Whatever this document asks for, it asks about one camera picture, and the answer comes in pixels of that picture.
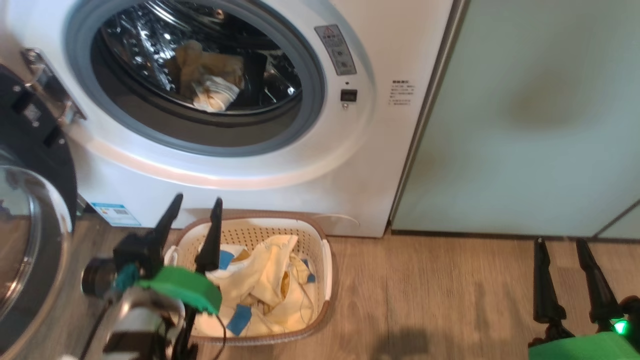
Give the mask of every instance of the cable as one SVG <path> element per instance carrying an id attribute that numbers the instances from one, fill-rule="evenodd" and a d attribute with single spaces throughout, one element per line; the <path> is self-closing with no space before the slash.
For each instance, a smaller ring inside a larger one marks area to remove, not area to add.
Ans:
<path id="1" fill-rule="evenodd" d="M 95 333 L 98 332 L 98 329 L 100 329 L 100 324 L 104 319 L 104 315 L 106 315 L 107 310 L 109 310 L 110 307 L 111 307 L 111 301 L 107 301 L 102 307 L 102 310 L 100 310 L 100 313 L 98 314 L 98 318 L 95 319 L 95 322 L 93 323 L 93 327 L 91 328 L 91 332 L 89 332 L 89 337 L 87 338 L 86 343 L 84 343 L 84 348 L 82 350 L 82 353 L 80 354 L 80 357 L 78 358 L 79 360 L 86 360 L 86 356 L 89 353 L 91 344 L 93 343 L 93 338 L 95 337 Z"/>
<path id="2" fill-rule="evenodd" d="M 220 358 L 220 355 L 222 355 L 222 352 L 225 349 L 225 345 L 227 344 L 227 327 L 222 322 L 220 315 L 216 315 L 216 318 L 218 318 L 218 321 L 220 322 L 220 326 L 222 326 L 222 347 L 220 348 L 220 350 L 218 350 L 218 353 L 213 358 L 213 360 L 218 360 Z"/>

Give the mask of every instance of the sticker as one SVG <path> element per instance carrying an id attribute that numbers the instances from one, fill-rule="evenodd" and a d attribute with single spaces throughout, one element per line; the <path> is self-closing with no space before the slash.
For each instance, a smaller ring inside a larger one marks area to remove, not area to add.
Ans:
<path id="1" fill-rule="evenodd" d="M 140 226 L 136 218 L 131 215 L 124 205 L 119 204 L 103 204 L 100 202 L 92 202 L 98 214 L 107 220 L 113 226 Z"/>
<path id="2" fill-rule="evenodd" d="M 389 93 L 389 105 L 411 105 L 415 85 L 409 80 L 393 80 Z"/>
<path id="3" fill-rule="evenodd" d="M 22 114 L 31 122 L 36 122 L 40 118 L 40 115 L 42 115 L 34 104 L 27 105 Z"/>
<path id="4" fill-rule="evenodd" d="M 333 62 L 335 73 L 338 76 L 356 74 L 356 65 L 353 63 L 351 51 L 349 51 L 338 25 L 316 26 L 314 29 L 316 29 L 316 33 Z"/>

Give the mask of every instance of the green light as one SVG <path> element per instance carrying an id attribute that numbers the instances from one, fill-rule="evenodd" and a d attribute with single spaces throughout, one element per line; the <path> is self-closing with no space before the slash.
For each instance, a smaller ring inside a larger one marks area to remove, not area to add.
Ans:
<path id="1" fill-rule="evenodd" d="M 620 320 L 618 322 L 616 322 L 613 327 L 616 329 L 616 332 L 620 335 L 624 335 L 625 332 L 627 331 L 627 321 L 626 320 Z"/>

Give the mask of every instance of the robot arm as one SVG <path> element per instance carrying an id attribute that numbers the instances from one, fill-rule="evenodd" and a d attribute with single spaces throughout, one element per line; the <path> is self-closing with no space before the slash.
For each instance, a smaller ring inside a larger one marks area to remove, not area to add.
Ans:
<path id="1" fill-rule="evenodd" d="M 587 241 L 577 240 L 575 245 L 587 279 L 589 317 L 598 326 L 596 334 L 574 336 L 562 325 L 566 311 L 557 301 L 547 245 L 544 239 L 538 238 L 534 244 L 533 319 L 547 324 L 547 330 L 544 338 L 535 338 L 529 343 L 529 359 L 640 359 L 640 299 L 628 297 L 618 304 Z"/>
<path id="2" fill-rule="evenodd" d="M 181 204 L 178 194 L 153 230 L 128 234 L 113 249 L 113 258 L 93 259 L 85 268 L 83 292 L 104 298 L 107 306 L 120 305 L 102 360 L 196 359 L 198 347 L 189 345 L 195 317 L 218 314 L 222 301 L 220 290 L 204 275 L 218 268 L 222 200 L 218 198 L 211 211 L 211 228 L 195 259 L 195 273 L 163 266 L 162 249 Z"/>

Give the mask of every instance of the beige cloth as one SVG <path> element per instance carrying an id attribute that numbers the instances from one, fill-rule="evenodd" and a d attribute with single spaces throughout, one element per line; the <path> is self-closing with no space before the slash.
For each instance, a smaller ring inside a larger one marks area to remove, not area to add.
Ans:
<path id="1" fill-rule="evenodd" d="M 229 323 L 238 304 L 251 307 L 250 323 L 240 336 L 297 331 L 313 320 L 314 304 L 307 287 L 311 270 L 292 253 L 297 242 L 295 235 L 272 236 L 248 257 L 238 245 L 221 246 L 233 253 L 234 260 L 226 270 L 209 272 L 207 277 L 222 292 L 220 318 L 224 324 Z M 198 315 L 196 322 L 198 329 L 209 336 L 222 336 L 215 316 Z"/>
<path id="2" fill-rule="evenodd" d="M 178 93 L 204 111 L 224 111 L 244 88 L 241 56 L 204 52 L 195 40 L 177 47 L 164 66 Z"/>

